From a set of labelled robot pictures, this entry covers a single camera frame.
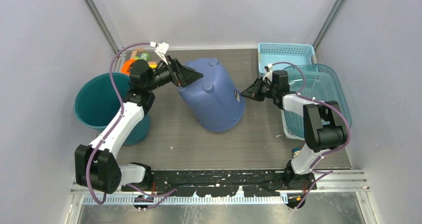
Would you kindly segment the teal plastic bucket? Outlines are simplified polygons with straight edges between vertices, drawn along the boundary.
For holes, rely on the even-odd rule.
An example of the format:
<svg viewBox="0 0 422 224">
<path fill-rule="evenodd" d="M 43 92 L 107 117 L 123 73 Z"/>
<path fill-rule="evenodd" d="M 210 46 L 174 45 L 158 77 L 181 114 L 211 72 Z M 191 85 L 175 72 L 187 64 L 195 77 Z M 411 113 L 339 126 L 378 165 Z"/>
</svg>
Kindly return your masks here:
<svg viewBox="0 0 422 224">
<path fill-rule="evenodd" d="M 114 72 L 112 76 L 123 98 L 129 90 L 129 76 L 119 72 Z M 74 109 L 76 117 L 85 126 L 99 133 L 107 127 L 120 109 L 109 73 L 96 76 L 84 84 L 76 96 Z M 150 122 L 151 118 L 147 114 L 135 126 L 123 145 L 135 145 L 145 140 L 150 130 Z"/>
</svg>

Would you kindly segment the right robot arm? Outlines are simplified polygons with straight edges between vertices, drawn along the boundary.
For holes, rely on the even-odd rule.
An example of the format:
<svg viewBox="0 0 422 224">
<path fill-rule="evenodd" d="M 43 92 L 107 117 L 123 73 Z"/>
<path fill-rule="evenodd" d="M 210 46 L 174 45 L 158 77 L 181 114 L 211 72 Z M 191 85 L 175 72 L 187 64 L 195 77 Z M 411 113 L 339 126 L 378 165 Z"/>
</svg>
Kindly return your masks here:
<svg viewBox="0 0 422 224">
<path fill-rule="evenodd" d="M 339 103 L 322 102 L 305 97 L 300 91 L 292 92 L 287 71 L 270 71 L 258 77 L 241 95 L 259 102 L 271 99 L 278 108 L 303 118 L 305 144 L 284 170 L 284 183 L 290 189 L 297 189 L 310 180 L 321 159 L 350 142 L 350 125 Z"/>
</svg>

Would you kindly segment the blue plastic bucket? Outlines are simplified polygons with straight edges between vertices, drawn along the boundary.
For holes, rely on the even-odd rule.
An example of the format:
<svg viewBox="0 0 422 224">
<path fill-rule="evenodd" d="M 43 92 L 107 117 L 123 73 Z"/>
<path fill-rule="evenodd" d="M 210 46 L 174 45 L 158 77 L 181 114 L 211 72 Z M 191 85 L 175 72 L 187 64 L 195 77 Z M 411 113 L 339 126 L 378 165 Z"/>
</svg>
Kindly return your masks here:
<svg viewBox="0 0 422 224">
<path fill-rule="evenodd" d="M 201 58 L 188 61 L 185 66 L 203 74 L 189 86 L 178 88 L 200 125 L 212 132 L 234 127 L 243 116 L 245 100 L 221 62 L 216 58 Z"/>
</svg>

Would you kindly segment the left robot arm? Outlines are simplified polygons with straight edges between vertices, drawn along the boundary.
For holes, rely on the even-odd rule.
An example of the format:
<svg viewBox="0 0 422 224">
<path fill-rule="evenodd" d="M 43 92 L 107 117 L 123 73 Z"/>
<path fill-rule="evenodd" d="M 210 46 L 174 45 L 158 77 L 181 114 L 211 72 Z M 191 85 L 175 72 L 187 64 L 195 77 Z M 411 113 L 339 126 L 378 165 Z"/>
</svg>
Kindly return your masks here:
<svg viewBox="0 0 422 224">
<path fill-rule="evenodd" d="M 96 139 L 75 150 L 76 183 L 91 193 L 97 190 L 112 194 L 128 184 L 134 184 L 141 191 L 152 187 L 150 166 L 118 165 L 119 150 L 150 111 L 155 100 L 153 90 L 167 83 L 185 88 L 204 77 L 203 73 L 182 65 L 171 56 L 166 56 L 156 68 L 151 68 L 145 60 L 135 60 L 128 71 L 129 90 L 117 114 Z"/>
</svg>

